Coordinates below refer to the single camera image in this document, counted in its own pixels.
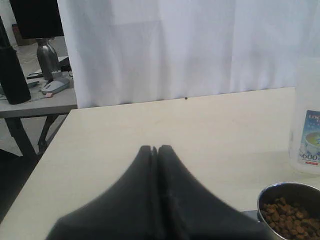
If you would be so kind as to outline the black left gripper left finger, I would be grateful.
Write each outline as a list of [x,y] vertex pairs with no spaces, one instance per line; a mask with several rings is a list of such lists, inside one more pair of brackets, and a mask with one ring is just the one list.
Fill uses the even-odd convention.
[[50,240],[158,240],[157,150],[142,146],[125,173],[103,194],[61,217]]

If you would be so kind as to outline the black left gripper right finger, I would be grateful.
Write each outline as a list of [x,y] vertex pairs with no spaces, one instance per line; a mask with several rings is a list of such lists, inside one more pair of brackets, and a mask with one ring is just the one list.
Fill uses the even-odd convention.
[[267,228],[206,189],[170,145],[157,155],[158,190],[168,240],[269,240]]

